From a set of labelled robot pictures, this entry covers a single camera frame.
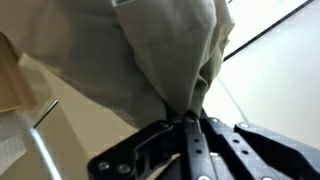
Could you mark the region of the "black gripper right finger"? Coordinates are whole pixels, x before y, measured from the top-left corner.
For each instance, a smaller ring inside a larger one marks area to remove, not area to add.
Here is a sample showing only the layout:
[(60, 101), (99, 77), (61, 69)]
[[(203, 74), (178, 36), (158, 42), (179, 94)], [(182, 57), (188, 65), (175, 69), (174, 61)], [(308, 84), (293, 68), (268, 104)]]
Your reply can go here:
[(200, 120), (218, 180), (320, 180), (320, 151), (286, 136), (239, 122)]

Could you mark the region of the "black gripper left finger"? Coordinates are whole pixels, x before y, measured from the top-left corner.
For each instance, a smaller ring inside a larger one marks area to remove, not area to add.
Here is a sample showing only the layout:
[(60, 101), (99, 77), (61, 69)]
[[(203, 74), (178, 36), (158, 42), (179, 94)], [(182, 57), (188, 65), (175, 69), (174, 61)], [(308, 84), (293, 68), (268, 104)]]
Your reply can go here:
[(214, 180), (214, 167), (200, 120), (160, 120), (92, 158), (89, 180), (146, 180), (178, 154), (157, 180)]

